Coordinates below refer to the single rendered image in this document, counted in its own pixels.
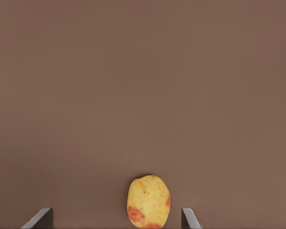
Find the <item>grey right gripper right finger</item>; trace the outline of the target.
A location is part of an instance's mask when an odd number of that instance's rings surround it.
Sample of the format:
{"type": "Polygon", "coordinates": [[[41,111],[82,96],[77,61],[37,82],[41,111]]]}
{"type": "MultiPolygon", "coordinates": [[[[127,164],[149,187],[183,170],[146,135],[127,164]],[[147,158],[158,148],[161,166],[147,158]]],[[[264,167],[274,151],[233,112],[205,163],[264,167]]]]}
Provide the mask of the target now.
{"type": "Polygon", "coordinates": [[[182,229],[200,229],[201,225],[191,208],[181,209],[181,228],[182,229]]]}

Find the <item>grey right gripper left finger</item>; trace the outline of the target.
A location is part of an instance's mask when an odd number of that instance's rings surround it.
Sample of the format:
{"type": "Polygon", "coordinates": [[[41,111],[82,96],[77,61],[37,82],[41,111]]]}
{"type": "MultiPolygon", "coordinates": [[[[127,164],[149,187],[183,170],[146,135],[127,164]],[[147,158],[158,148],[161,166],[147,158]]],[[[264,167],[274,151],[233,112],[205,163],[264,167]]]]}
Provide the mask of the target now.
{"type": "Polygon", "coordinates": [[[21,228],[22,229],[52,229],[53,228],[53,209],[42,208],[21,228]]]}

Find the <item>yellow potato with red patches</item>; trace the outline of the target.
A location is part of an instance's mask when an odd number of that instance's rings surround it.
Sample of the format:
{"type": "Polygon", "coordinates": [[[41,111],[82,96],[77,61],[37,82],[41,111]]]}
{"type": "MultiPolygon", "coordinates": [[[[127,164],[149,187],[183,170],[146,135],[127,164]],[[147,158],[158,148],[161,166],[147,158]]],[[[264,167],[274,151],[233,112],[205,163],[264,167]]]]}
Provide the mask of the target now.
{"type": "Polygon", "coordinates": [[[171,209],[171,194],[165,182],[156,175],[134,179],[128,190],[127,214],[139,229],[161,229],[171,209]]]}

